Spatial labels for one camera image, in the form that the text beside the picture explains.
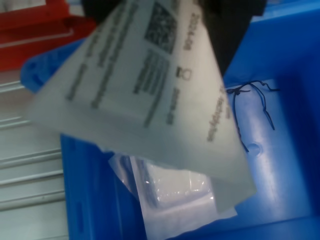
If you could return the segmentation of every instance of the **white label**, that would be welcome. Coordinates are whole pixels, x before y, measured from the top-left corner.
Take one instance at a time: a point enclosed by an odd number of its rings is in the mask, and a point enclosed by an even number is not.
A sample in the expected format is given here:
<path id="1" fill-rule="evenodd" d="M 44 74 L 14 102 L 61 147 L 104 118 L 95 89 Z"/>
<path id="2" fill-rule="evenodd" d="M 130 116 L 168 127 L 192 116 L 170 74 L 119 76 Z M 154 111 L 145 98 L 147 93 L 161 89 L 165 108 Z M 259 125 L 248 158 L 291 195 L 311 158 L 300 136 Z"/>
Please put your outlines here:
<path id="1" fill-rule="evenodd" d="M 195 1 L 124 1 L 29 115 L 114 151 L 204 173 L 245 197 L 255 191 Z"/>

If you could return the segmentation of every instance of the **blue plastic bin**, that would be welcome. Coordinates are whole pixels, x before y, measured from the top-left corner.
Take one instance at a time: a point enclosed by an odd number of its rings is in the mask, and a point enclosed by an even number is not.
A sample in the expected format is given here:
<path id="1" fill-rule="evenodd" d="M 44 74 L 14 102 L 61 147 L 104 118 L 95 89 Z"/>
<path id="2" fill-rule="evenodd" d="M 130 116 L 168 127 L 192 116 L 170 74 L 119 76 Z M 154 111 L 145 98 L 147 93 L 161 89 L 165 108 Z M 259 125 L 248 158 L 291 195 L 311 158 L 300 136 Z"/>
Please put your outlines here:
<path id="1" fill-rule="evenodd" d="M 258 192 L 236 206 L 238 216 L 219 220 L 175 240 L 320 239 L 320 2 L 269 7 L 255 18 L 227 73 L 226 87 L 264 81 L 272 130 L 259 94 L 236 97 L 242 141 Z M 30 59 L 22 83 L 33 92 L 81 41 Z M 71 240 L 146 238 L 139 203 L 89 143 L 61 137 Z"/>

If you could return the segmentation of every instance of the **silver surface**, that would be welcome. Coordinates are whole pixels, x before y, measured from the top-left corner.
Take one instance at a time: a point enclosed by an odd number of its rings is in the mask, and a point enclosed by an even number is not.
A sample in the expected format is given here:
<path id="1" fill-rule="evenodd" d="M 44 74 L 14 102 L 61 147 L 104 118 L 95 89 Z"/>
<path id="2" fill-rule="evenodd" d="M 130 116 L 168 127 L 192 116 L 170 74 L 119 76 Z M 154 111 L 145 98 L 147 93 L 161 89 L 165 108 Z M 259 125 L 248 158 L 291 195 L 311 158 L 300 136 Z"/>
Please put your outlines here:
<path id="1" fill-rule="evenodd" d="M 67 240 L 60 137 L 23 118 L 32 98 L 0 73 L 0 239 Z"/>

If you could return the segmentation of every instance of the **clear plastic bag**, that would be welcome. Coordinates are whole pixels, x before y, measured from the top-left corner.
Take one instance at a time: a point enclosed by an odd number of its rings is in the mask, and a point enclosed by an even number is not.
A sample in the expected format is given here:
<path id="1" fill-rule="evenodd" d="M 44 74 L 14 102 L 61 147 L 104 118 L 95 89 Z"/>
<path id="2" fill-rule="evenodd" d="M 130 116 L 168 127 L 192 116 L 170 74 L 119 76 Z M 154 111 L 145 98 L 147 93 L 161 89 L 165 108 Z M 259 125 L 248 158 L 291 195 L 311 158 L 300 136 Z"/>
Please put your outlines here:
<path id="1" fill-rule="evenodd" d="M 211 179 L 188 170 L 166 169 L 131 157 L 148 240 L 164 240 L 235 216 L 218 213 Z"/>

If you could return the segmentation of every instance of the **black string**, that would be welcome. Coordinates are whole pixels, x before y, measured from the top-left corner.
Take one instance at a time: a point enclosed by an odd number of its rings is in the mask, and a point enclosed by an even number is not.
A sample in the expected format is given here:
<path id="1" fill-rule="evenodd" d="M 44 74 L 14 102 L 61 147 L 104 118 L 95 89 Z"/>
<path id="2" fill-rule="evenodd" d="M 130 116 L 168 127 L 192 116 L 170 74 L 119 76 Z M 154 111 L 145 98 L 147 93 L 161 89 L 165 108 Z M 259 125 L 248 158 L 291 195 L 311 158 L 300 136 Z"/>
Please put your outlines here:
<path id="1" fill-rule="evenodd" d="M 262 95 L 263 99 L 261 99 L 261 103 L 262 103 L 262 106 L 263 106 L 263 112 L 266 115 L 266 117 L 267 117 L 272 129 L 275 130 L 274 122 L 272 121 L 271 116 L 270 116 L 269 112 L 267 111 L 266 97 L 263 94 L 263 92 L 256 85 L 254 85 L 253 83 L 260 83 L 262 86 L 267 86 L 267 88 L 269 89 L 270 92 L 280 91 L 280 89 L 277 89 L 277 88 L 276 89 L 270 88 L 267 83 L 264 83 L 262 81 L 249 81 L 249 82 L 246 82 L 246 83 L 242 84 L 241 86 L 239 86 L 237 88 L 228 89 L 226 91 L 228 94 L 233 94 L 233 100 L 232 100 L 233 115 L 234 115 L 234 120 L 235 120 L 235 124 L 236 124 L 237 131 L 238 131 L 240 139 L 241 139 L 241 134 L 240 134 L 240 128 L 239 128 L 239 125 L 238 125 L 238 119 L 237 119 L 237 113 L 236 113 L 236 96 L 239 95 L 240 93 L 250 92 L 250 90 L 241 90 L 246 85 L 250 85 L 251 87 L 253 87 L 258 92 L 259 95 L 260 94 Z M 242 140 L 241 140 L 241 143 L 242 143 L 243 148 L 245 149 L 245 151 L 248 153 L 249 150 L 248 150 L 248 148 L 246 147 L 246 145 L 244 144 L 244 142 Z"/>

